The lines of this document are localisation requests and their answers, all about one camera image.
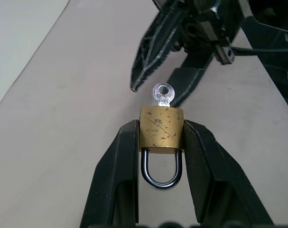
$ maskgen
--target key hole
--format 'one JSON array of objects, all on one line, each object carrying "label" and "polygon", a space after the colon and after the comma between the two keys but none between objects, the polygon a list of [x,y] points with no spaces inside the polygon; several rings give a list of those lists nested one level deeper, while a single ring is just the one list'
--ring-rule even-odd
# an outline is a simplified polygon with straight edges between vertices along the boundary
[{"label": "key hole", "polygon": [[163,94],[163,95],[165,95],[165,94],[167,94],[167,93],[169,92],[169,90],[167,89],[167,87],[166,87],[166,86],[163,86],[163,85],[158,88],[158,91],[159,91],[161,94]]}]

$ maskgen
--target padlock body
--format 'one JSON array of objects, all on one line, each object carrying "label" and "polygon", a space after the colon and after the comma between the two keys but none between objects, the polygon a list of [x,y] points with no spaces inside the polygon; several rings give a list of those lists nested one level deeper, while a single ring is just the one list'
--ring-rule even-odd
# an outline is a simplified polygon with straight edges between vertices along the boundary
[{"label": "padlock body", "polygon": [[173,107],[142,107],[139,146],[184,148],[183,110]]}]

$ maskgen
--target silver key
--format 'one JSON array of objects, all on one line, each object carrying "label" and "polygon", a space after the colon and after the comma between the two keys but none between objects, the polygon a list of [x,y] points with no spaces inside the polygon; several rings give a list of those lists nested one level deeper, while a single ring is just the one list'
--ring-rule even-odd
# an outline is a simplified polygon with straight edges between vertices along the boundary
[{"label": "silver key", "polygon": [[170,107],[174,95],[174,89],[167,83],[158,83],[152,89],[152,96],[157,101],[158,106]]}]

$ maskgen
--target scratch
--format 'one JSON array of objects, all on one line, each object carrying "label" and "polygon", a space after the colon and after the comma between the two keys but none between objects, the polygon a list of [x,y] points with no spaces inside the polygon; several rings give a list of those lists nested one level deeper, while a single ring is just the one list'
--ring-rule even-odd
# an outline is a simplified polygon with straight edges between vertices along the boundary
[{"label": "scratch", "polygon": [[148,119],[147,117],[145,117],[145,119],[149,120],[150,122],[152,122],[153,124],[155,124],[156,126],[158,126],[155,122],[153,122],[152,120]]}]

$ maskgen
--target white surface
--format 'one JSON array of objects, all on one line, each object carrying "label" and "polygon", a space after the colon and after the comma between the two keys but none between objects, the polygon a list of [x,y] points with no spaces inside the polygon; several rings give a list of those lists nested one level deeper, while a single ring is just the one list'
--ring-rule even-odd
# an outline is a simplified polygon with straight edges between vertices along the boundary
[{"label": "white surface", "polygon": [[[185,54],[173,53],[138,93],[130,69],[157,10],[152,2],[69,2],[0,104],[0,228],[77,228],[95,166],[120,126],[151,102]],[[236,45],[248,47],[241,33]],[[213,61],[183,104],[243,167],[274,222],[288,223],[288,106],[257,57]],[[151,155],[164,181],[173,156]],[[140,175],[140,223],[195,224],[186,173],[170,191]]]},{"label": "white surface", "polygon": [[0,0],[0,102],[69,0]]}]

